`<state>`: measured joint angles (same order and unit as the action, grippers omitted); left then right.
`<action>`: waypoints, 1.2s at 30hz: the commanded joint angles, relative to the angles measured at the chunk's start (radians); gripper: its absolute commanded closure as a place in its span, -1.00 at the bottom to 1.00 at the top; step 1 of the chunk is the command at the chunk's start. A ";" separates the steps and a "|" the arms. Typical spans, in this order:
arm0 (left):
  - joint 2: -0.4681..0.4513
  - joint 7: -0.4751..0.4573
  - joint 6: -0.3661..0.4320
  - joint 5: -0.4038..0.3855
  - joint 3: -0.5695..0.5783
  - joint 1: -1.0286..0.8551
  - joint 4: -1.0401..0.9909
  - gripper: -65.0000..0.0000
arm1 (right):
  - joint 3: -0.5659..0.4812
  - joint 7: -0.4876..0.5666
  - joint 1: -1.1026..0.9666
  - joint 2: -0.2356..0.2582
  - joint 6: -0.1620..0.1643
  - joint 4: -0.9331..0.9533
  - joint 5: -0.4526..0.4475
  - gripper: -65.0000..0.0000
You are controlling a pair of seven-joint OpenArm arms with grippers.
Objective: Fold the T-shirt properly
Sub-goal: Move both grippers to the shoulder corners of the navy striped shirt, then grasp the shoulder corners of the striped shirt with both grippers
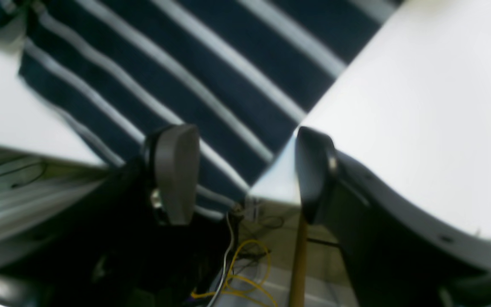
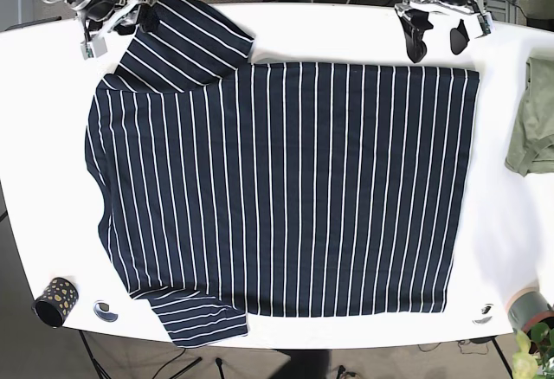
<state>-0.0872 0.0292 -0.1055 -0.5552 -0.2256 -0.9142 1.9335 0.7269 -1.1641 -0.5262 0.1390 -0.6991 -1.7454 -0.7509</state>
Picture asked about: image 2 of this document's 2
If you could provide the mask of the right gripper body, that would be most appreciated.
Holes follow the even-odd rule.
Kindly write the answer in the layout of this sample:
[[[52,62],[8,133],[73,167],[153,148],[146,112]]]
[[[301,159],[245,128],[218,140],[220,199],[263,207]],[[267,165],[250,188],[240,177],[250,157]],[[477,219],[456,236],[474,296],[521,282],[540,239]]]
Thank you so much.
[[[132,35],[136,32],[139,5],[152,0],[120,0],[118,3],[96,1],[80,11],[80,23],[84,40],[81,53],[84,60],[99,58],[107,52],[106,37],[115,32],[118,35]]]

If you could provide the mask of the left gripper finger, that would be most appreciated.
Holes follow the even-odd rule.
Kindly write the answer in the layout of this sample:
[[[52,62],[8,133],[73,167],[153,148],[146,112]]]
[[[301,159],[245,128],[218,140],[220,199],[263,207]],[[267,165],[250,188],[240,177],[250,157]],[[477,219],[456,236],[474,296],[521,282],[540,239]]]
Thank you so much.
[[[449,37],[451,53],[453,55],[460,55],[470,42],[463,19],[460,19],[456,27],[450,29]]]
[[[406,51],[409,59],[419,63],[427,53],[427,47],[423,41],[426,31],[434,28],[428,20],[428,13],[420,10],[407,10],[400,16],[406,41]]]

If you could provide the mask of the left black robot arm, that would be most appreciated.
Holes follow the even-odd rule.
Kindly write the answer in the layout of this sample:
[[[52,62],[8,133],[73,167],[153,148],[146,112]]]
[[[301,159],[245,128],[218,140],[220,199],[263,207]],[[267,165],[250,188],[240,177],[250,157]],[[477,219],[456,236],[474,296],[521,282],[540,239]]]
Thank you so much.
[[[395,5],[402,25],[409,59],[418,63],[427,53],[424,34],[434,28],[431,14],[447,16],[457,24],[450,30],[453,55],[462,53],[472,40],[490,35],[493,19],[483,0],[403,0]]]

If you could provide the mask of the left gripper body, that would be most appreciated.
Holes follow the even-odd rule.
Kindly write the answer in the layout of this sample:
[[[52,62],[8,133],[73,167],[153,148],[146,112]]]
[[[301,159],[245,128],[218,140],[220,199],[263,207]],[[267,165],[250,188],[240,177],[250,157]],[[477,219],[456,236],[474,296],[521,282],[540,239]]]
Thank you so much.
[[[394,7],[400,16],[407,10],[420,10],[430,14],[439,14],[464,20],[469,37],[490,35],[493,31],[492,17],[486,10],[483,0],[402,0]]]

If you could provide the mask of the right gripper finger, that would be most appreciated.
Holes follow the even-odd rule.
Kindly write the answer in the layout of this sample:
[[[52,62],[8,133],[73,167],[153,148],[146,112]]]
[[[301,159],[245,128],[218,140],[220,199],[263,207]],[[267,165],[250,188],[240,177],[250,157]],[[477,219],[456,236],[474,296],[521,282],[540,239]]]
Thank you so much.
[[[159,24],[158,13],[152,5],[142,3],[138,6],[136,25],[142,33],[156,33]]]

